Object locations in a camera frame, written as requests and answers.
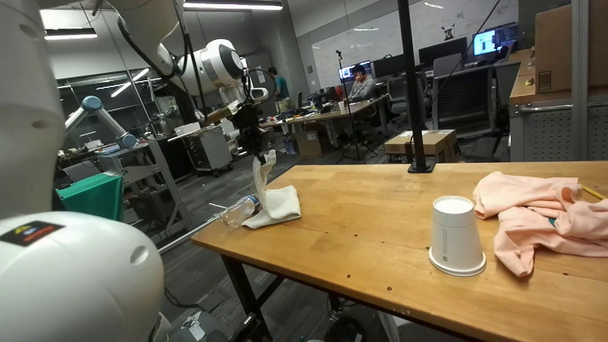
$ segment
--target crumpled towel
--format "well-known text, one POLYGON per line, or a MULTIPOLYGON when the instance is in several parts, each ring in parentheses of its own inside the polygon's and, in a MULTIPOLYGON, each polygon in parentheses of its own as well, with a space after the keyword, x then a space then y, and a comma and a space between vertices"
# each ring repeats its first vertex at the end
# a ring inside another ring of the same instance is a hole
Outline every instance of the crumpled towel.
POLYGON ((494 255, 517 276, 534 270, 534 250, 608 257, 608 200, 580 200, 578 179, 515 177, 500 172, 475 187, 475 210, 483 219, 498 215, 494 255))
POLYGON ((270 151, 264 158, 264 166, 257 158, 253 160, 253 181, 262 210, 243 223, 247 229, 272 227, 302 217, 300 200, 295 187, 266 191, 268 175, 277 162, 277 155, 276 151, 270 151))

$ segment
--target white paper cup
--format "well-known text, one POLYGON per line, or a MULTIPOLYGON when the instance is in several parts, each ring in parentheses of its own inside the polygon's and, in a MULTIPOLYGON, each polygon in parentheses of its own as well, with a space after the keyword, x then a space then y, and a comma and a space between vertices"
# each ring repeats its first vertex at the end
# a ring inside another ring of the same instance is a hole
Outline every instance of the white paper cup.
POLYGON ((445 196, 433 202, 433 242, 429 261, 452 276, 477 276, 486 265, 481 250, 473 202, 445 196))

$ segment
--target person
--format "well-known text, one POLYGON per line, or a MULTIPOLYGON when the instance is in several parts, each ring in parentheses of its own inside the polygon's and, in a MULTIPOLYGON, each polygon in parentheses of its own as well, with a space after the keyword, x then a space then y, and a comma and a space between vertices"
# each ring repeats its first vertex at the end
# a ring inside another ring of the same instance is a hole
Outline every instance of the person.
POLYGON ((289 99, 287 80, 283 77, 279 77, 276 67, 270 67, 268 75, 274 79, 274 84, 276 84, 276 111, 277 111, 277 115, 289 113, 293 109, 293 105, 289 99))
POLYGON ((348 94, 348 101, 355 103, 355 101, 371 99, 374 96, 376 80, 365 73, 363 65, 355 65, 353 73, 355 73, 355 82, 348 94))

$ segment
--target white robot head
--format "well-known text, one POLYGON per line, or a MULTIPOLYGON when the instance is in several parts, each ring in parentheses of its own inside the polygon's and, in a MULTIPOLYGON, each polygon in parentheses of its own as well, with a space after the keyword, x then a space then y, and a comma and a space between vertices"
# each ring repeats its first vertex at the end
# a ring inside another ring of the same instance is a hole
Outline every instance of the white robot head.
POLYGON ((80 213, 0 221, 2 341, 148 341, 163 265, 124 223, 80 213))

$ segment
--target pink cloth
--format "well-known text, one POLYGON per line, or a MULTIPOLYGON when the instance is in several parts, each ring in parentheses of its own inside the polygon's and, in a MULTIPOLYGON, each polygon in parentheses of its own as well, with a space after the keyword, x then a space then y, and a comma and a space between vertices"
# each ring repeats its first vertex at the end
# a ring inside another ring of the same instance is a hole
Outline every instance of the pink cloth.
POLYGON ((483 219, 498 215, 494 255, 517 276, 534 269, 534 250, 608 257, 608 200, 580 200, 578 179, 538 179, 490 174, 475 187, 483 219))

